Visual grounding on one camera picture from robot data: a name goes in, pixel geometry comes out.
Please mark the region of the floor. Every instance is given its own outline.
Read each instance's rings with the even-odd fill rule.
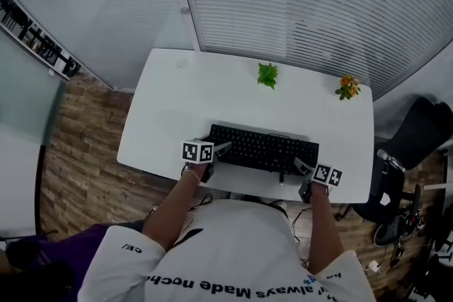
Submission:
[[[94,223],[121,222],[144,218],[149,209],[159,204],[175,182],[120,165],[116,153],[132,95],[109,91],[93,77],[79,73],[71,79],[59,110],[52,140],[46,150],[40,194],[40,220],[44,231],[57,229],[51,238],[61,240]],[[442,155],[427,158],[415,170],[407,173],[406,190],[415,184],[442,182]],[[206,193],[214,198],[229,193],[200,188],[194,204]],[[435,192],[424,192],[422,210],[435,201]],[[306,205],[288,202],[291,221]],[[334,205],[335,211],[344,205]],[[387,269],[391,247],[377,248],[372,242],[375,225],[351,212],[337,222],[337,228],[347,249],[356,251],[362,265],[376,260],[382,263],[382,274],[366,272],[380,301],[392,301],[405,294],[399,282],[411,269],[424,238],[414,236],[406,242],[406,252],[399,264]],[[301,258],[308,258],[311,212],[302,213],[295,225],[301,244]]]

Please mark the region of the purple fabric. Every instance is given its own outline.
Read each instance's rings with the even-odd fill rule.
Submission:
[[[35,261],[30,264],[29,268],[48,265],[52,262],[66,262],[74,270],[75,282],[71,292],[67,294],[63,301],[76,302],[77,293],[84,281],[86,271],[108,227],[109,225],[95,224],[85,231],[60,242],[51,242],[37,237],[26,238],[29,241],[39,243],[41,247]]]

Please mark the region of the hand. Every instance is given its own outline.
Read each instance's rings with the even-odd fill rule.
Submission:
[[[189,164],[188,169],[193,171],[195,174],[197,174],[197,176],[201,180],[203,177],[203,174],[205,173],[207,166],[208,166],[207,163],[200,163],[200,164],[191,163],[191,164]]]
[[[324,196],[327,197],[327,186],[320,184],[319,182],[312,182],[311,185],[311,197]]]

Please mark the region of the white t-shirt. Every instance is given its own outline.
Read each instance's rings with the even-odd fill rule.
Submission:
[[[300,263],[285,215],[217,200],[202,207],[173,248],[112,226],[86,273],[80,302],[375,301],[353,251],[316,276]]]

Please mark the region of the window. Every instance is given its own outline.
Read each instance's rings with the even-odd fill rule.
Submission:
[[[453,38],[452,0],[190,0],[208,52],[353,74],[377,97]]]

